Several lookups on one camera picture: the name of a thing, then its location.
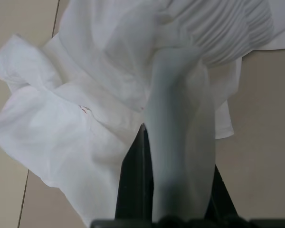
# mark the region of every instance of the black object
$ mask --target black object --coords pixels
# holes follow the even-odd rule
[[[166,216],[152,223],[153,175],[148,133],[142,125],[123,160],[115,220],[95,220],[91,228],[285,228],[285,220],[240,218],[215,166],[205,219],[184,222]]]
[[[152,219],[153,174],[148,133],[142,125],[123,160],[115,219]]]

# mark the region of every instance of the tile grout line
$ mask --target tile grout line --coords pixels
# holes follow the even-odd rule
[[[60,3],[60,0],[58,0],[58,3],[57,3],[56,14],[55,14],[55,20],[54,20],[54,26],[53,26],[53,30],[52,30],[52,37],[54,36],[54,32],[55,32],[59,3]]]
[[[54,25],[53,25],[53,30],[52,30],[52,37],[54,36],[54,31],[55,31],[55,26],[56,26],[56,20],[57,20],[57,13],[58,13],[58,8],[59,8],[59,3],[60,3],[60,0],[58,0],[58,2],[57,2],[57,8],[56,8],[56,13],[55,13],[55,20],[54,20]],[[19,220],[18,220],[17,228],[20,228],[20,221],[21,221],[21,216],[22,216],[24,198],[25,198],[25,193],[26,193],[26,190],[27,190],[27,184],[28,184],[28,178],[29,178],[29,175],[28,175],[28,174],[27,174],[27,179],[26,179],[26,181],[25,181],[25,186],[24,186],[24,191],[23,191],[23,198],[22,198],[22,203],[21,203],[21,209],[20,209],[20,214],[19,214]]]
[[[19,214],[19,220],[18,220],[17,228],[20,227],[20,220],[21,220],[22,209],[23,209],[23,204],[24,204],[24,197],[25,197],[25,192],[27,190],[27,184],[28,184],[28,178],[29,178],[28,174],[27,174],[27,180],[25,181],[25,186],[24,186],[24,191],[23,191],[23,198],[22,198],[22,203],[21,203],[21,209],[20,209],[20,214]]]

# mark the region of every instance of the black metal frame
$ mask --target black metal frame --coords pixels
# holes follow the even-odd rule
[[[148,133],[142,125],[123,160],[115,220],[93,221],[91,228],[285,228],[285,220],[241,219],[215,166],[205,219],[183,222],[164,217],[152,223],[153,175]]]

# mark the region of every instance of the beige floor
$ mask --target beige floor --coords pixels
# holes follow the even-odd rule
[[[0,0],[0,47],[13,33],[36,45],[52,35],[57,0]],[[0,81],[0,109],[10,93]],[[0,149],[0,228],[16,228],[28,170]]]
[[[15,31],[35,44],[50,38],[57,1],[11,2],[0,2],[0,12],[10,15],[0,15],[0,46]],[[67,2],[59,1],[57,24]],[[25,17],[22,7],[29,9]],[[0,108],[8,96],[0,82]],[[245,57],[239,92],[230,98],[229,107],[235,135],[217,141],[217,165],[239,214],[285,218],[285,50]],[[0,228],[18,223],[26,175],[26,169],[0,151]],[[31,172],[19,225],[84,227],[61,191],[47,187]]]

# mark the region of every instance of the white cloth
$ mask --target white cloth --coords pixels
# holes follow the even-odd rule
[[[214,107],[238,86],[228,75],[209,83],[207,67],[235,61],[273,31],[264,0],[72,0],[43,52],[19,37],[0,50],[0,78],[13,93],[0,146],[59,187],[88,226],[114,216],[121,162],[145,121],[153,219],[200,218]]]
[[[269,0],[269,7],[271,9],[271,15],[274,24],[274,32],[273,39],[259,47],[256,50],[277,50],[277,49],[285,49],[285,0],[276,1]],[[241,65],[237,64],[236,68],[231,68],[229,72],[226,74],[226,78],[229,78],[231,81],[236,81],[237,84],[234,84],[234,92],[237,91],[238,81],[241,72]],[[210,78],[215,78],[216,76],[222,77],[220,70],[217,72],[216,69],[212,69],[209,73]],[[231,124],[231,119],[229,115],[228,105],[222,105],[218,110],[216,110],[215,114],[216,119],[216,139],[226,138],[233,135],[233,127]]]

